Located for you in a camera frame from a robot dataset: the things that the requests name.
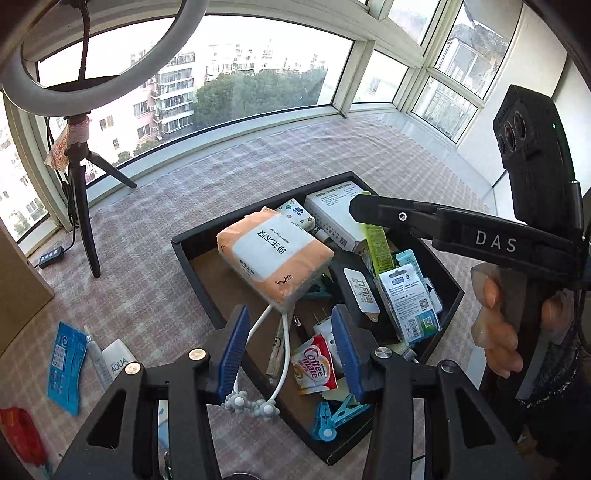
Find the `black camera module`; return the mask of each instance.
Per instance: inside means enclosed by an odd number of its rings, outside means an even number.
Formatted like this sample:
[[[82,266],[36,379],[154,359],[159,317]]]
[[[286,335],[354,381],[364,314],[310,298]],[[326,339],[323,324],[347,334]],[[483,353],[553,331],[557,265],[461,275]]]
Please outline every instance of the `black camera module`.
[[[517,111],[515,111],[515,115],[513,116],[513,122],[515,124],[515,133],[520,139],[525,140],[525,121],[523,120],[523,116]]]
[[[509,122],[505,125],[505,138],[507,140],[507,146],[512,152],[514,152],[517,143],[515,142],[515,132]]]
[[[507,153],[507,144],[505,143],[505,139],[502,135],[499,135],[497,141],[499,144],[499,150],[501,151],[501,155],[505,155]]]

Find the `barcode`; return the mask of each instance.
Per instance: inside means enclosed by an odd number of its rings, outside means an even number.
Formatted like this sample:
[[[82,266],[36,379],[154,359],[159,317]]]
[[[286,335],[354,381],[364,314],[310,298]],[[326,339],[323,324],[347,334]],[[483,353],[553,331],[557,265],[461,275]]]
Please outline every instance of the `barcode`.
[[[56,349],[53,351],[53,360],[51,364],[59,368],[60,370],[64,370],[64,364],[66,363],[66,349],[63,348],[61,345],[56,345]]]
[[[410,319],[408,321],[408,325],[410,326],[411,330],[413,331],[413,340],[415,338],[419,338],[421,333],[418,331],[417,321],[415,319]]]

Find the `window frame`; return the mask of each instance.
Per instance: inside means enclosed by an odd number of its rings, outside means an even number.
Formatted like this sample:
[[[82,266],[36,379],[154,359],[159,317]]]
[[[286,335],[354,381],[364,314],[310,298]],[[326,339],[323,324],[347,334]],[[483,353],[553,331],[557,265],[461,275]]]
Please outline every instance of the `window frame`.
[[[151,161],[145,161],[145,159],[151,155],[160,157],[161,155],[158,152],[163,148],[171,148],[177,151],[175,145],[178,146],[178,144],[183,142],[190,145],[199,144],[200,140],[193,138],[197,136],[201,136],[203,139],[214,136],[217,139],[216,142],[221,142],[225,139],[222,135],[223,131],[232,131],[232,135],[235,137],[238,131],[251,131],[252,125],[257,125],[255,127],[256,129],[262,129],[268,127],[259,127],[259,125],[278,125],[278,122],[290,123],[296,119],[315,118],[316,116],[339,114],[345,116],[352,109],[356,111],[363,109],[374,109],[376,111],[398,109],[401,112],[413,115],[411,113],[412,109],[429,76],[434,77],[437,81],[464,96],[469,102],[477,106],[475,115],[465,129],[462,137],[458,140],[459,144],[466,133],[469,132],[470,126],[473,125],[480,110],[486,105],[491,92],[494,91],[499,76],[502,74],[507,58],[511,56],[512,48],[522,23],[523,9],[517,28],[509,44],[509,49],[505,53],[495,78],[489,85],[485,97],[481,99],[476,95],[474,96],[477,98],[470,96],[468,94],[470,90],[465,87],[465,90],[463,90],[463,86],[460,83],[455,82],[455,80],[447,77],[445,74],[441,74],[440,77],[438,74],[439,71],[432,71],[436,70],[433,67],[449,36],[449,32],[451,32],[462,6],[462,0],[440,0],[421,45],[410,39],[401,27],[387,17],[393,1],[369,0],[367,5],[364,5],[358,0],[317,0],[316,2],[259,0],[256,5],[253,5],[251,0],[233,0],[232,2],[222,1],[210,4],[207,15],[241,15],[268,18],[315,28],[352,40],[352,48],[341,72],[330,106],[305,106],[296,109],[286,109],[215,125],[159,145],[155,149],[149,150],[118,165],[117,168],[131,169],[135,172],[134,175],[138,177],[141,176],[138,171],[139,165],[135,165],[132,168],[131,164],[136,162],[151,163]],[[92,36],[142,21],[171,18],[177,13],[177,8],[178,5],[173,0],[165,0],[158,5],[152,5],[148,8],[145,5],[128,4],[118,14],[118,22],[121,23],[117,25],[112,20],[109,20],[107,15],[101,17],[99,14],[96,24],[93,25]],[[32,76],[35,76],[37,61],[42,61],[64,48],[79,43],[80,37],[81,29],[78,24],[64,24],[58,27],[52,25],[51,29],[47,28],[46,30],[40,28],[36,31],[35,37],[28,38],[27,40],[24,55],[26,59],[31,59],[32,61],[26,61],[25,66],[29,68]],[[392,103],[369,102],[353,105],[355,92],[367,67],[371,52],[374,49],[406,65],[408,67],[407,73],[400,83]],[[14,117],[19,117],[14,121],[14,124],[18,130],[16,134],[21,138],[21,149],[28,155],[35,157],[34,162],[30,158],[27,159],[32,166],[35,166],[36,174],[29,174],[32,184],[36,190],[38,190],[40,185],[44,190],[42,200],[55,224],[58,226],[69,225],[67,215],[65,217],[63,215],[63,212],[65,212],[64,199],[60,193],[57,177],[53,173],[44,172],[44,170],[47,170],[47,167],[39,165],[39,163],[42,165],[42,159],[47,154],[43,119],[19,111],[14,106],[10,107],[10,109]],[[150,107],[148,104],[146,113],[149,111]],[[11,125],[11,133],[14,137],[15,132],[12,131],[12,128],[13,125]],[[109,128],[106,119],[105,128]],[[213,135],[216,130],[219,131],[219,135]],[[101,176],[87,185],[91,204],[93,198],[90,192],[96,190],[95,187],[98,187],[100,181],[108,183],[107,177]]]

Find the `blue packet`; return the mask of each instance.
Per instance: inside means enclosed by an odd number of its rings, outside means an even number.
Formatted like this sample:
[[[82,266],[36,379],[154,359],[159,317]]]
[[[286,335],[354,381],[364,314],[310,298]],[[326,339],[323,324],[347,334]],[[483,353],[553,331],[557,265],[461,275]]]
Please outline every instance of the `blue packet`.
[[[85,355],[86,335],[60,322],[49,366],[47,397],[74,416],[78,415],[78,379]]]

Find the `human hand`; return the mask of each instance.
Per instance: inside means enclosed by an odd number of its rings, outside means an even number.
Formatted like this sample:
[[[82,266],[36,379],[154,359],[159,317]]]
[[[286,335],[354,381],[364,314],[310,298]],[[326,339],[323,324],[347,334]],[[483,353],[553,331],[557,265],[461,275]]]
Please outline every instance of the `human hand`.
[[[482,309],[472,326],[472,338],[485,349],[486,363],[494,373],[509,378],[523,369],[523,359],[516,351],[517,332],[501,313],[503,295],[491,271],[472,273],[472,287]],[[572,302],[562,291],[542,305],[541,328],[551,333],[554,343],[561,343],[573,320]]]

